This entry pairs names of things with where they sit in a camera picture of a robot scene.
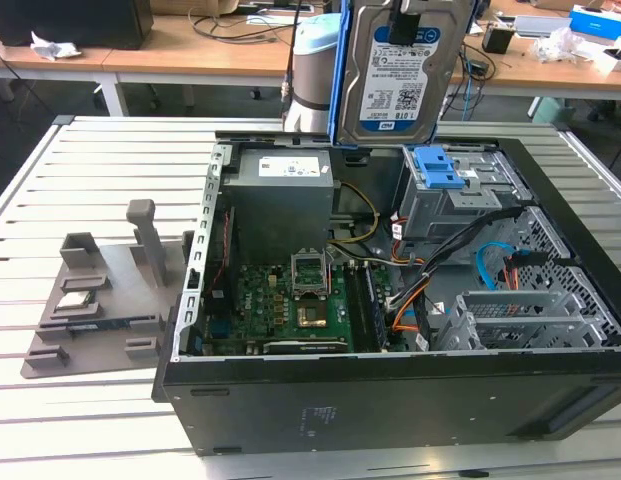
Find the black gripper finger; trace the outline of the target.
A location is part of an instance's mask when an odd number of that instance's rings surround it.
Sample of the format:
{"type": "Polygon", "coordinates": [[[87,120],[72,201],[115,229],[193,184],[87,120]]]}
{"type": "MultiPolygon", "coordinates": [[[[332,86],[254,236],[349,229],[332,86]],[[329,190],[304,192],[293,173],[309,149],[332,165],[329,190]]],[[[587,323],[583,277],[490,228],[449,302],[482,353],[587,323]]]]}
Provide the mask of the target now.
{"type": "Polygon", "coordinates": [[[391,45],[413,45],[417,37],[421,13],[405,12],[402,5],[400,0],[392,2],[387,24],[387,42],[391,45]]]}

